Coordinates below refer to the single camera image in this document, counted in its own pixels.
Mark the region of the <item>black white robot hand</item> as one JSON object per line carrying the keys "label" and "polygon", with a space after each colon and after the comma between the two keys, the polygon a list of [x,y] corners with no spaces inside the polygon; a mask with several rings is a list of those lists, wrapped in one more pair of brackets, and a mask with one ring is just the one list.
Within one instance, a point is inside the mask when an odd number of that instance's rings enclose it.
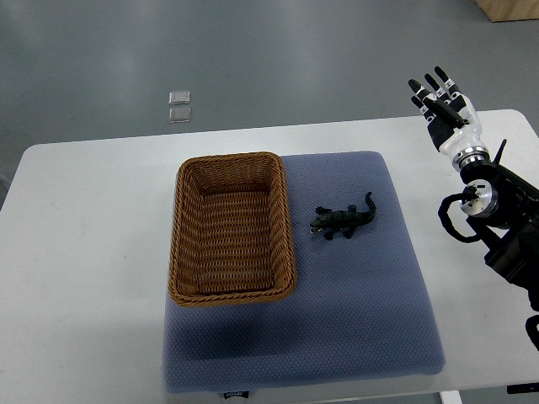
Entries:
{"label": "black white robot hand", "polygon": [[470,98],[438,66],[435,74],[425,74],[424,80],[426,85],[412,78],[408,86],[435,149],[449,157],[457,171],[469,162],[487,161],[488,148],[481,140],[482,126]]}

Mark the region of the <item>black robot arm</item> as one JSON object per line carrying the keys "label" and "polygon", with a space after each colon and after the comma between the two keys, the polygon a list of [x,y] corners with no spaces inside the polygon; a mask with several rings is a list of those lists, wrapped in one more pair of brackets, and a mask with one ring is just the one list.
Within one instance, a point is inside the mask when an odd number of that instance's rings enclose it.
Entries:
{"label": "black robot arm", "polygon": [[[456,153],[453,166],[464,190],[445,197],[438,209],[446,232],[462,243],[483,242],[484,262],[508,283],[527,291],[530,306],[538,311],[538,189],[500,164],[506,142],[494,158],[483,146],[468,146]],[[474,231],[462,235],[449,216],[458,202]]]}

